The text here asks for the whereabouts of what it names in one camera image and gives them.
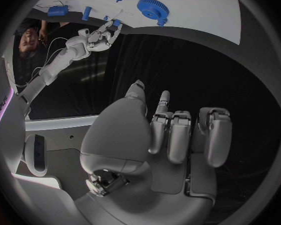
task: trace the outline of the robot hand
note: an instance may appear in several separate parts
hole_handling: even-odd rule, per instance
[[[112,34],[107,30],[108,27],[110,27],[113,24],[113,21],[109,21],[99,27],[99,29],[93,31],[89,37],[88,42],[89,45],[87,46],[87,50],[89,52],[95,51],[105,51],[109,49],[112,44],[115,42],[119,34],[121,33],[121,29],[123,24],[120,24],[117,28],[117,31],[114,32],[113,36]]]

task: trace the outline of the black backdrop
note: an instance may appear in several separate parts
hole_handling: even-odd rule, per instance
[[[89,28],[70,23],[49,36],[71,38]],[[23,61],[14,42],[15,82],[25,84],[42,67],[47,50]],[[49,56],[65,46],[54,41]],[[218,196],[206,224],[217,224],[237,210],[267,174],[281,138],[281,109],[268,89],[231,58],[205,46],[166,36],[120,35],[111,49],[74,61],[31,104],[31,119],[99,114],[122,98],[137,79],[145,84],[147,118],[151,120],[164,90],[169,110],[191,113],[192,126],[202,107],[223,107],[233,122],[232,143],[224,166],[216,169]]]

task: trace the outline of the man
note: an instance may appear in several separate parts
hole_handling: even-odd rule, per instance
[[[47,36],[68,23],[25,18],[17,29],[17,32],[21,35],[18,45],[20,57],[23,59],[33,57],[40,41],[46,46]]]

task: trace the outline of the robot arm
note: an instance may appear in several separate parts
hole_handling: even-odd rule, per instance
[[[65,43],[66,47],[60,51],[53,62],[44,66],[39,71],[39,76],[17,95],[25,117],[31,110],[30,104],[34,98],[45,86],[50,85],[57,78],[58,74],[71,65],[73,61],[89,57],[92,51],[105,51],[111,47],[122,28],[122,24],[120,24],[117,31],[111,36],[107,28],[112,24],[113,21],[109,21],[91,34],[87,28],[81,29],[78,31],[79,36],[72,37]]]

